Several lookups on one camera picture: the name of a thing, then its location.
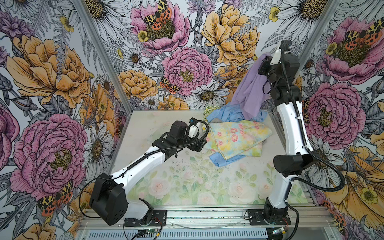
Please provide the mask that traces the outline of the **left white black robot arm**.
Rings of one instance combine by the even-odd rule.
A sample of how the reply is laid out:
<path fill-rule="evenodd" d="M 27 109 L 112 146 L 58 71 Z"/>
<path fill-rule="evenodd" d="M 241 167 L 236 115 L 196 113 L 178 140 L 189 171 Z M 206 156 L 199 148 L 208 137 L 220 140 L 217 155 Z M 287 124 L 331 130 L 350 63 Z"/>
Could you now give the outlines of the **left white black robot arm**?
<path fill-rule="evenodd" d="M 131 219 L 148 225 L 154 218 L 154 208 L 142 198 L 130 200 L 127 194 L 150 171 L 183 149 L 200 152 L 207 143 L 209 124 L 191 118 L 188 123 L 175 121 L 170 130 L 152 143 L 138 159 L 111 174 L 101 174 L 94 180 L 89 205 L 106 224 L 112 226 L 121 219 Z"/>

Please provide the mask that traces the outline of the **lemon print cloth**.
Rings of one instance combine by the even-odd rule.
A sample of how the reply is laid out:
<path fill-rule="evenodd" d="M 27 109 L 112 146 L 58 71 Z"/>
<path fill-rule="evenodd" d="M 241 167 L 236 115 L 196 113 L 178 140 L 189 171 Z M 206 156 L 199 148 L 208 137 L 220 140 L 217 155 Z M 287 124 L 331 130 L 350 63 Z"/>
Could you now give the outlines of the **lemon print cloth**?
<path fill-rule="evenodd" d="M 221 106 L 211 106 L 211 105 L 207 105 L 206 108 L 204 109 L 204 113 L 203 113 L 203 120 L 204 121 L 207 121 L 207 117 L 215 110 L 219 110 L 221 108 Z"/>

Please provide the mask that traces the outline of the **left green circuit board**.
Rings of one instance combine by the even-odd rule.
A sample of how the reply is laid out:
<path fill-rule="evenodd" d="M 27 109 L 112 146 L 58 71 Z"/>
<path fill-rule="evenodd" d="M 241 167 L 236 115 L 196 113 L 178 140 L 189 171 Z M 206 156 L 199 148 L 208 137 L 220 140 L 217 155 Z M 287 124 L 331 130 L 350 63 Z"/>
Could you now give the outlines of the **left green circuit board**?
<path fill-rule="evenodd" d="M 156 235 L 160 229 L 143 229 L 143 230 L 138 230 L 137 235 L 138 236 L 144 236 L 144 235 Z"/>

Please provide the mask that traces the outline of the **white ventilated panel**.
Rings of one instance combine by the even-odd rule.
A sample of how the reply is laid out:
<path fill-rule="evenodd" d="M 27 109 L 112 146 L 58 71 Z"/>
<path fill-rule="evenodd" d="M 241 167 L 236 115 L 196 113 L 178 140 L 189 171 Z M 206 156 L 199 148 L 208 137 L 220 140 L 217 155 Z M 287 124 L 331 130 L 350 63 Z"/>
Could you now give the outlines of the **white ventilated panel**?
<path fill-rule="evenodd" d="M 130 240 L 137 230 L 92 230 L 84 240 Z M 268 233 L 265 228 L 256 229 L 165 229 L 160 233 L 159 240 L 266 240 Z"/>

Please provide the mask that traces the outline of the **aluminium front rail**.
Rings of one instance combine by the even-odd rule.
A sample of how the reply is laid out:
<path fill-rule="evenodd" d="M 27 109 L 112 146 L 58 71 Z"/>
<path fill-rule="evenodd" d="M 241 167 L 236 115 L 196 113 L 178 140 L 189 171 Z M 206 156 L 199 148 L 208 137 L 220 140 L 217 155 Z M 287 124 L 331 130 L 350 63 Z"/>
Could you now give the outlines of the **aluminium front rail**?
<path fill-rule="evenodd" d="M 300 214 L 301 228 L 333 227 L 333 219 L 325 207 L 315 205 L 292 204 Z M 159 209 L 167 210 L 166 224 L 163 229 L 215 229 L 229 227 L 250 228 L 246 210 L 261 209 L 261 205 L 233 206 L 166 206 Z"/>

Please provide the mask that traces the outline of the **purple t-shirt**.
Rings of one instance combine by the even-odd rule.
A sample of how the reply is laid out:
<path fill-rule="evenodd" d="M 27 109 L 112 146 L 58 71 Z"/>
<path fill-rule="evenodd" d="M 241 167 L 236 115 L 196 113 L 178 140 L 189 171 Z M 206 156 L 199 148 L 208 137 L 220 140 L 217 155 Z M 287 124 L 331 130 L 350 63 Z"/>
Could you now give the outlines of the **purple t-shirt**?
<path fill-rule="evenodd" d="M 245 120 L 257 117 L 262 103 L 270 96 L 265 94 L 271 89 L 267 77 L 258 73 L 263 60 L 270 56 L 270 53 L 262 54 L 255 61 L 233 95 L 231 104 L 240 106 Z"/>

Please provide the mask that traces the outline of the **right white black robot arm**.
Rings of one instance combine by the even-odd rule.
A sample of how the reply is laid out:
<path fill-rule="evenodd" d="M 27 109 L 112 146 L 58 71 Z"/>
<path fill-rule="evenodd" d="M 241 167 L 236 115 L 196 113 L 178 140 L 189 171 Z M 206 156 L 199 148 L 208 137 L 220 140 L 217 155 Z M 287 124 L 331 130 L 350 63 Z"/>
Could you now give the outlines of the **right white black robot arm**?
<path fill-rule="evenodd" d="M 279 173 L 274 187 L 266 199 L 263 210 L 268 225 L 285 223 L 288 215 L 287 200 L 294 179 L 299 177 L 312 158 L 306 147 L 309 141 L 303 124 L 302 96 L 293 81 L 300 68 L 299 58 L 291 53 L 292 41 L 281 41 L 272 57 L 266 57 L 259 67 L 259 75 L 266 76 L 270 95 L 282 120 L 286 153 L 274 157 L 274 167 Z"/>

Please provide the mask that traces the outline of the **right aluminium corner post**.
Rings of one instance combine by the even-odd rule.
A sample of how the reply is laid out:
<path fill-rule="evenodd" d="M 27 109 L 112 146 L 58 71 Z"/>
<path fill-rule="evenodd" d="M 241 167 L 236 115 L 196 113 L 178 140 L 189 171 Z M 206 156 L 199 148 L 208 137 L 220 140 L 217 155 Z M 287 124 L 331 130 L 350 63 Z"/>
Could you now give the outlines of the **right aluminium corner post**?
<path fill-rule="evenodd" d="M 296 72 L 294 79 L 296 79 L 299 76 L 299 73 L 301 72 L 304 64 L 310 57 L 312 50 L 316 47 L 317 40 L 323 34 L 325 28 L 329 25 L 331 18 L 335 14 L 340 2 L 342 1 L 331 0 L 327 2 L 322 14 L 320 15 L 319 19 L 314 25 L 313 31 L 309 34 L 308 40 L 304 45 L 303 50 L 300 52 L 300 55 L 299 55 L 300 67 Z"/>

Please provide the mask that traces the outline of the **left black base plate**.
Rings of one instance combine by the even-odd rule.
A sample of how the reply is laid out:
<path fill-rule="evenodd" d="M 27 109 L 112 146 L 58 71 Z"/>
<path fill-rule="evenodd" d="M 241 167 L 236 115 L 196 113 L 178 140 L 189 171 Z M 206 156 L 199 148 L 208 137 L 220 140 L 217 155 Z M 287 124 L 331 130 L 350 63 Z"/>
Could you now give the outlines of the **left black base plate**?
<path fill-rule="evenodd" d="M 167 210 L 153 210 L 143 219 L 125 219 L 125 227 L 165 227 L 167 222 Z"/>

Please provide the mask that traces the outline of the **left aluminium corner post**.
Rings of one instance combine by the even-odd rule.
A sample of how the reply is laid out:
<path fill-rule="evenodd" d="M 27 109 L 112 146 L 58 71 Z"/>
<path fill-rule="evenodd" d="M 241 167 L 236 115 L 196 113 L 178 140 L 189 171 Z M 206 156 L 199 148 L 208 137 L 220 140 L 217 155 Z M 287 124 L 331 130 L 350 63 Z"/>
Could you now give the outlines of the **left aluminium corner post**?
<path fill-rule="evenodd" d="M 94 24 L 92 16 L 87 8 L 87 5 L 84 1 L 74 1 L 75 9 L 77 10 L 78 14 L 80 15 L 80 19 L 84 25 L 84 27 L 87 30 L 87 33 L 89 34 L 90 39 L 92 40 L 95 49 L 102 60 L 102 63 L 108 73 L 108 75 L 111 78 L 111 81 L 113 85 L 115 86 L 115 89 L 117 91 L 117 94 L 120 97 L 120 100 L 122 102 L 122 105 L 124 106 L 125 110 L 127 111 L 127 114 L 129 116 L 133 113 L 133 108 L 126 96 L 126 93 L 122 87 L 122 84 L 120 83 L 118 79 L 118 74 L 114 68 L 114 65 L 108 55 L 108 52 L 105 48 L 105 45 L 103 43 L 103 39 L 101 38 L 100 34 L 98 33 L 98 28 Z"/>

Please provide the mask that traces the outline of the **aluminium corner post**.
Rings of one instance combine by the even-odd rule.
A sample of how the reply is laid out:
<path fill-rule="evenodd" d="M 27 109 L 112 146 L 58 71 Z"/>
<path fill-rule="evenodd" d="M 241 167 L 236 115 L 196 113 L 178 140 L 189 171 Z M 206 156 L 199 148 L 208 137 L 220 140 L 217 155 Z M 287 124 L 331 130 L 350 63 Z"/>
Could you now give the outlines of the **aluminium corner post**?
<path fill-rule="evenodd" d="M 303 50 L 300 52 L 300 55 L 299 55 L 300 67 L 296 72 L 294 79 L 296 79 L 299 76 L 299 73 L 301 72 L 304 64 L 310 57 L 312 50 L 316 47 L 317 40 L 323 34 L 325 28 L 329 25 L 331 18 L 335 14 L 340 2 L 342 1 L 331 0 L 327 2 L 322 14 L 320 15 L 319 19 L 314 25 L 313 31 L 309 34 L 308 40 L 304 45 Z"/>
<path fill-rule="evenodd" d="M 118 79 L 118 74 L 114 68 L 114 65 L 108 55 L 108 52 L 105 48 L 105 45 L 103 43 L 103 39 L 101 38 L 100 34 L 98 33 L 98 28 L 94 24 L 92 16 L 87 8 L 87 5 L 84 1 L 74 1 L 75 9 L 77 10 L 78 14 L 80 15 L 80 19 L 84 25 L 84 27 L 87 30 L 87 33 L 89 34 L 90 39 L 92 40 L 95 49 L 102 60 L 102 63 L 108 73 L 108 75 L 111 78 L 111 81 L 113 85 L 115 86 L 115 89 L 117 91 L 117 94 L 120 97 L 120 100 L 122 102 L 122 105 L 124 106 L 125 110 L 127 111 L 127 114 L 129 116 L 133 113 L 133 108 L 126 96 L 126 93 L 122 87 L 122 84 L 120 83 Z"/>

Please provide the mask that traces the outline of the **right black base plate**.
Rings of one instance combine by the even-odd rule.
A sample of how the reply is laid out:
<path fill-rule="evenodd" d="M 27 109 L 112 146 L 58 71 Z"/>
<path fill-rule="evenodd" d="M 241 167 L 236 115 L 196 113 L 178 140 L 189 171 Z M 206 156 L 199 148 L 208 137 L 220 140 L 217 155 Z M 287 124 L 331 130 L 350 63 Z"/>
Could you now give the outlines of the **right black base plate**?
<path fill-rule="evenodd" d="M 289 226 L 292 223 L 288 215 L 288 208 L 271 211 L 249 209 L 245 216 L 251 226 Z"/>

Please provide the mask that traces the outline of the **green circuit board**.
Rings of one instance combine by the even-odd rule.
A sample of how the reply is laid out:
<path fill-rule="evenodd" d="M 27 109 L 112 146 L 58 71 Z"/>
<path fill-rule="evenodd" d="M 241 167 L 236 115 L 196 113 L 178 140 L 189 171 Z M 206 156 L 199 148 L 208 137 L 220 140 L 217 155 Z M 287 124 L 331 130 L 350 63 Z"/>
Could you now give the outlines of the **green circuit board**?
<path fill-rule="evenodd" d="M 138 230 L 137 235 L 138 236 L 144 236 L 144 235 L 156 235 L 160 229 L 143 229 L 143 230 Z"/>
<path fill-rule="evenodd" d="M 272 231 L 272 234 L 273 235 L 280 235 L 280 234 L 285 234 L 286 233 L 286 230 L 285 228 L 281 227 L 281 228 L 278 228 L 278 229 L 274 229 Z"/>

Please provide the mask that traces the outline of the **light blue button shirt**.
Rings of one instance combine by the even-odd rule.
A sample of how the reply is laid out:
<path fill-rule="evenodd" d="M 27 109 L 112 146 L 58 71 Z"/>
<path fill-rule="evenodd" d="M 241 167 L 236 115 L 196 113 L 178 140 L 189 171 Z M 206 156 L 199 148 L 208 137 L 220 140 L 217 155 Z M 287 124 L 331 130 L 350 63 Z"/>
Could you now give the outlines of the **light blue button shirt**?
<path fill-rule="evenodd" d="M 251 119 L 251 120 L 246 120 L 246 121 L 253 121 L 253 122 L 260 122 L 262 123 L 268 116 L 268 112 L 264 110 L 260 110 L 259 114 L 257 117 Z M 232 105 L 232 104 L 227 104 L 220 108 L 219 110 L 213 111 L 208 117 L 207 121 L 209 124 L 211 123 L 223 123 L 223 122 L 239 122 L 245 120 L 245 117 L 242 114 L 242 111 L 240 109 L 239 105 Z M 210 159 L 213 162 L 214 165 L 218 167 L 223 167 L 226 165 L 229 165 L 230 163 L 233 163 L 239 159 L 242 159 L 246 156 L 235 156 L 233 158 L 230 158 L 229 160 L 224 160 L 222 155 L 220 153 L 214 152 L 211 156 Z"/>

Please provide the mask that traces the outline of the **pastel floral cloth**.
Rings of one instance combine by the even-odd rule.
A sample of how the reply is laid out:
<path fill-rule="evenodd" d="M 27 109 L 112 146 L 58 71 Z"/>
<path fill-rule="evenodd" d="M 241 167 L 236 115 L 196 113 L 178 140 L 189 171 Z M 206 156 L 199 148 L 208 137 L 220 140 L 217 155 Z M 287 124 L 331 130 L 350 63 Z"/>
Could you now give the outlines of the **pastel floral cloth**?
<path fill-rule="evenodd" d="M 260 157 L 263 142 L 272 135 L 260 122 L 211 123 L 205 149 L 220 153 L 226 161 L 235 156 Z"/>

